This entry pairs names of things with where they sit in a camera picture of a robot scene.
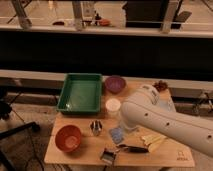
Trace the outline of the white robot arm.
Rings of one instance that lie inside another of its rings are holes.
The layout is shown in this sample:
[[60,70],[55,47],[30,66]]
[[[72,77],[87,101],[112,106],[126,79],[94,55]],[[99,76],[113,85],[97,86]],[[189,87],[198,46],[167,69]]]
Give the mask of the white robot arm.
[[157,105],[159,92],[142,84],[121,105],[121,116],[128,127],[144,126],[213,157],[213,121],[190,116]]

